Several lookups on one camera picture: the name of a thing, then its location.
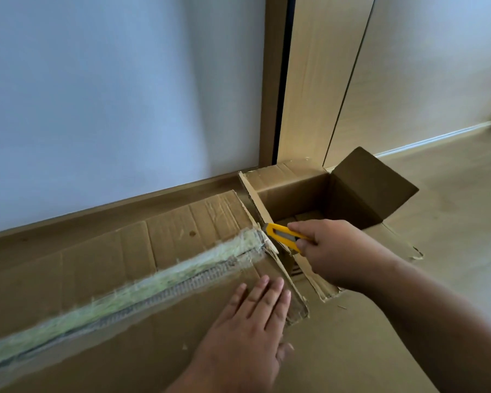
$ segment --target cardboard box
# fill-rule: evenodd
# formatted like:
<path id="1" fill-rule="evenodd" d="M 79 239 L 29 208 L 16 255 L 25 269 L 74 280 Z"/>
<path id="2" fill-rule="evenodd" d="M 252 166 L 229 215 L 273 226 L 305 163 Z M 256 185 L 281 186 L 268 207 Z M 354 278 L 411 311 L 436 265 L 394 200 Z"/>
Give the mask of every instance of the cardboard box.
<path id="1" fill-rule="evenodd" d="M 263 274 L 292 290 L 289 324 L 307 317 L 234 191 L 3 271 L 0 390 L 160 391 Z"/>
<path id="2" fill-rule="evenodd" d="M 263 223 L 345 219 L 405 260 L 422 257 L 384 223 L 418 188 L 361 147 L 331 173 L 309 160 L 291 160 L 239 176 Z M 278 247 L 284 267 L 292 270 L 296 262 L 323 301 L 340 292 L 306 258 Z"/>

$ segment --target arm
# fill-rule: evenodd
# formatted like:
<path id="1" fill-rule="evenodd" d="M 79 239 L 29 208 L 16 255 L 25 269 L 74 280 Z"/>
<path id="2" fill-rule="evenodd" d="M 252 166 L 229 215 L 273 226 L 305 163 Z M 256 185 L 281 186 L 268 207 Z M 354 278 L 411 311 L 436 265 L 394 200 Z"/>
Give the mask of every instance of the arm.
<path id="1" fill-rule="evenodd" d="M 293 346 L 280 343 L 291 291 L 282 292 L 279 277 L 268 288 L 263 276 L 244 299 L 246 285 L 229 304 L 198 346 L 184 373 L 165 393 L 268 391 L 284 357 Z"/>
<path id="2" fill-rule="evenodd" d="M 491 325 L 470 303 L 345 221 L 293 222 L 313 270 L 384 312 L 442 392 L 491 392 Z"/>

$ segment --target yellow knife handle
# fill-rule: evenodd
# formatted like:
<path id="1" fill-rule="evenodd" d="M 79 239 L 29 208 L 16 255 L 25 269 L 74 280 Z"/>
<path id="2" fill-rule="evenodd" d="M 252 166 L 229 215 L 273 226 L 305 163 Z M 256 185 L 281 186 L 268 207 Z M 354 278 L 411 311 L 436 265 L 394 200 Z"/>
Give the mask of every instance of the yellow knife handle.
<path id="1" fill-rule="evenodd" d="M 300 250 L 296 246 L 296 240 L 298 238 L 303 238 L 304 240 L 308 240 L 310 242 L 313 242 L 309 237 L 304 236 L 303 234 L 297 233 L 295 231 L 289 230 L 287 227 L 282 226 L 282 225 L 277 225 L 275 223 L 268 223 L 265 227 L 265 232 L 267 233 L 268 236 L 273 237 L 276 241 L 279 243 L 287 245 L 289 248 L 297 251 L 300 253 Z M 287 237 L 283 237 L 277 232 L 280 232 L 282 234 L 287 235 L 287 236 L 292 236 L 291 239 Z"/>

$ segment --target yellow utility knife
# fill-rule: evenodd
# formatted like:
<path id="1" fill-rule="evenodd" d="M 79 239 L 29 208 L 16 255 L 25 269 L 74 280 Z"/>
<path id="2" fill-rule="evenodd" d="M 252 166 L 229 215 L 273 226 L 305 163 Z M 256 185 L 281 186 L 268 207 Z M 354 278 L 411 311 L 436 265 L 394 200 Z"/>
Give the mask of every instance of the yellow utility knife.
<path id="1" fill-rule="evenodd" d="M 276 223 L 266 223 L 262 230 L 269 237 L 274 238 L 279 243 L 285 244 L 289 248 L 294 249 L 297 252 L 300 252 L 300 250 L 296 246 L 296 240 L 298 240 L 299 238 L 303 238 L 304 240 L 313 242 L 313 240 L 311 240 L 309 237 L 306 237 L 300 233 L 296 233 L 295 231 L 291 231 L 287 227 L 277 225 Z"/>

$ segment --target wooden floor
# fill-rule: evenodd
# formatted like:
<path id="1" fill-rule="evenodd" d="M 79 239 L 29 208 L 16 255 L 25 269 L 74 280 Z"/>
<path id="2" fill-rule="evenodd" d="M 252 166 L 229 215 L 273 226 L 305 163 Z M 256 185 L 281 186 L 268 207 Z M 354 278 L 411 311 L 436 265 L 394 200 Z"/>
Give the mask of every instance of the wooden floor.
<path id="1" fill-rule="evenodd" d="M 384 161 L 420 188 L 388 223 L 425 254 L 420 267 L 491 317 L 491 129 Z M 230 178 L 0 238 L 0 270 L 230 189 L 246 200 Z M 436 391 L 371 301 L 346 292 L 323 304 L 307 281 L 298 287 L 311 319 L 285 332 L 296 351 L 276 391 Z"/>

